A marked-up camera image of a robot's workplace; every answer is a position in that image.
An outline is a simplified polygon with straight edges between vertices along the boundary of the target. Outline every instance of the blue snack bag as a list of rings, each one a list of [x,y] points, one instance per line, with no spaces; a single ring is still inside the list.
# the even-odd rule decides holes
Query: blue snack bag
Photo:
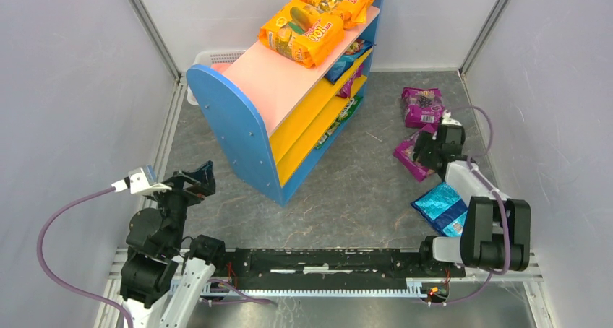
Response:
[[[462,197],[445,182],[411,203],[442,236],[461,236],[468,208]]]
[[[344,72],[347,72],[353,63],[359,59],[366,51],[372,47],[372,43],[363,39],[358,39],[349,46],[347,51],[336,61],[330,70],[327,71],[325,78],[335,84]]]

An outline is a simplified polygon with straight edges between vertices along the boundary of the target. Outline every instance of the yellow shelf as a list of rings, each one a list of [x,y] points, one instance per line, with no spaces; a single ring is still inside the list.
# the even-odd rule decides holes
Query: yellow shelf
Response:
[[[349,81],[349,78],[360,67],[366,58],[372,52],[372,48],[366,51],[360,58],[358,58],[351,68],[338,79],[338,81],[332,85],[325,78],[321,79],[309,92],[308,95],[296,106],[296,108],[290,113],[288,118],[277,128],[277,130],[270,136],[270,147],[273,151],[273,158],[275,164],[278,164],[286,153],[290,150],[293,144],[298,138],[309,128],[311,122],[318,116],[318,113],[327,107],[330,99],[333,99],[340,88]]]
[[[353,82],[353,86],[351,86],[351,97],[356,95],[362,86],[364,86],[364,83],[366,83],[366,77],[358,77]],[[285,186],[287,181],[293,173],[296,172],[296,169],[298,169],[304,159],[307,158],[317,141],[324,135],[327,129],[330,128],[332,122],[336,120],[338,114],[345,108],[348,102],[349,98],[332,98],[291,146],[289,151],[280,159],[279,163],[277,163],[277,172],[279,174],[281,187]]]

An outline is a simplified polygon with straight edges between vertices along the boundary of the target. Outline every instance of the green snack bag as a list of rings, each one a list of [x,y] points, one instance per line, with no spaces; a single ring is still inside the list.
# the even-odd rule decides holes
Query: green snack bag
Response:
[[[332,134],[334,134],[336,129],[343,122],[347,121],[351,117],[351,115],[353,115],[353,112],[358,108],[358,105],[360,104],[361,101],[362,101],[362,98],[358,96],[351,98],[349,100],[349,103],[347,103],[347,105],[345,105],[345,108],[343,108],[343,110],[338,114],[338,117],[332,123],[332,126],[330,126],[330,128],[327,129],[324,135],[322,135],[320,140],[317,142],[317,145],[315,145],[316,150],[321,149],[324,146],[325,142],[332,136]]]

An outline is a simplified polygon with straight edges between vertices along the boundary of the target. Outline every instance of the pink shelf top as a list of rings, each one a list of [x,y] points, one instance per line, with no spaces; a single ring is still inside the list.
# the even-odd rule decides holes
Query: pink shelf top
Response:
[[[318,67],[304,68],[258,41],[223,75],[251,100],[270,136],[378,14],[378,8],[370,7],[366,23],[346,30],[343,41]]]

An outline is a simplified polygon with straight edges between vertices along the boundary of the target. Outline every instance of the white basket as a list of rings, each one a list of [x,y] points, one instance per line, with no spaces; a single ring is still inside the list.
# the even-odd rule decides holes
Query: white basket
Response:
[[[245,52],[245,50],[233,51],[203,51],[196,55],[194,64],[203,66],[212,66],[214,63],[234,63]],[[187,102],[192,105],[198,105],[192,89],[187,87]]]

